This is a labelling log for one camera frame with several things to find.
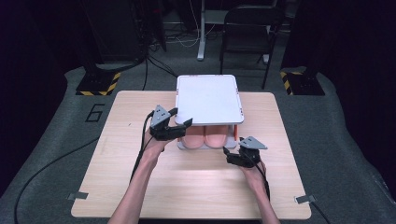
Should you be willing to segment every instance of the gray carpet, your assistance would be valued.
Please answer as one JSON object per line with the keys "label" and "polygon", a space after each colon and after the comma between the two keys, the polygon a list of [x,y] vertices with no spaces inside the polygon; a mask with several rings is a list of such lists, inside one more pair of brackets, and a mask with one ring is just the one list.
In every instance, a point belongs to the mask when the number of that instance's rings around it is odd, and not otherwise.
{"label": "gray carpet", "polygon": [[[381,185],[380,174],[361,154],[348,134],[342,108],[332,83],[323,75],[318,80],[325,96],[288,96],[279,75],[279,66],[288,36],[279,36],[265,90],[261,89],[262,64],[257,57],[226,56],[224,74],[236,76],[240,91],[269,91],[277,100],[304,188],[317,197],[317,205],[331,223],[396,223],[396,205]],[[186,48],[168,44],[150,55],[169,65],[178,75],[218,74],[220,36],[207,41],[205,59],[197,62],[198,44]],[[110,64],[105,68],[124,64]],[[118,91],[141,90],[145,64],[121,73],[109,96],[77,96],[75,88],[84,75],[82,68],[65,74],[68,89],[51,124],[0,200],[0,223],[14,222],[14,205],[22,186],[42,167],[63,154],[94,141],[106,122]],[[174,91],[177,79],[148,64],[147,91]],[[92,107],[103,111],[98,122],[85,122]],[[78,150],[37,175],[27,186],[18,206],[20,223],[106,223],[105,218],[75,218],[70,214],[69,193],[79,189],[96,141]],[[325,223],[311,206],[308,220],[282,223]],[[259,223],[222,220],[142,220],[142,223]]]}

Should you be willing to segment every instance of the wooden table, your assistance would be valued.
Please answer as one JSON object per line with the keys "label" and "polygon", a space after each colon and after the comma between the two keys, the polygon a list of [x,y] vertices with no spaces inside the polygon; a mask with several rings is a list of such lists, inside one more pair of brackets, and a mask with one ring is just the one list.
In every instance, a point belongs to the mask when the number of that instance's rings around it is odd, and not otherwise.
{"label": "wooden table", "polygon": [[[267,167],[271,203],[281,219],[307,219],[307,203],[289,139],[272,93],[240,92],[245,121],[238,135],[254,136],[268,146],[261,150]],[[92,155],[74,217],[111,217],[128,187],[140,148],[147,114],[156,105],[175,107],[174,91],[121,91],[108,115]],[[244,175],[226,162],[221,149],[179,149],[171,142],[160,156],[148,183],[142,218],[256,219],[260,212]]]}

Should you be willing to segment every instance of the white box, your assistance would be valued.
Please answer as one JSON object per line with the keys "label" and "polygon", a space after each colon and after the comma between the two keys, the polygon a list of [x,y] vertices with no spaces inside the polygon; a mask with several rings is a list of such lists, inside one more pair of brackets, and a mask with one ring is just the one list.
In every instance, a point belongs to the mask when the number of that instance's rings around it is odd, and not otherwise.
{"label": "white box", "polygon": [[[236,125],[244,121],[244,113],[234,76],[179,76],[176,107],[176,124],[192,118],[192,126],[230,125],[226,147],[236,147]],[[185,148],[180,141],[177,145]]]}

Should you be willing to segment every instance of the black chair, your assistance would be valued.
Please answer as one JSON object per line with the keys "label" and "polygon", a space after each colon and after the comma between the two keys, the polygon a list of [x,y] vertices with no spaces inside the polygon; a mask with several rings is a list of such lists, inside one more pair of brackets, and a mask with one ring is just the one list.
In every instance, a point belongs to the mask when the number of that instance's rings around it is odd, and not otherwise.
{"label": "black chair", "polygon": [[239,6],[225,16],[220,50],[220,73],[222,74],[224,53],[268,54],[262,89],[264,89],[276,34],[284,20],[284,12],[270,6]]}

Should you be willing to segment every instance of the wrist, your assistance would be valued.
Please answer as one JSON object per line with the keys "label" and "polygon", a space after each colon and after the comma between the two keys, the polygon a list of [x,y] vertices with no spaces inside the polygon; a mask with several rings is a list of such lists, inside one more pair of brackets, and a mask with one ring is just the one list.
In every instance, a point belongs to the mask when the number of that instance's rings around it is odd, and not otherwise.
{"label": "wrist", "polygon": [[253,191],[253,193],[258,196],[262,193],[265,193],[265,186],[262,183],[255,183],[251,185],[251,190]]}
{"label": "wrist", "polygon": [[140,160],[138,168],[143,169],[143,170],[153,170],[155,168],[155,166],[157,165],[157,161],[158,160],[156,160],[154,158],[143,155],[142,159]]}
{"label": "wrist", "polygon": [[157,162],[158,157],[161,154],[162,149],[159,149],[157,147],[150,147],[146,148],[145,151],[143,152],[142,160],[144,162]]}

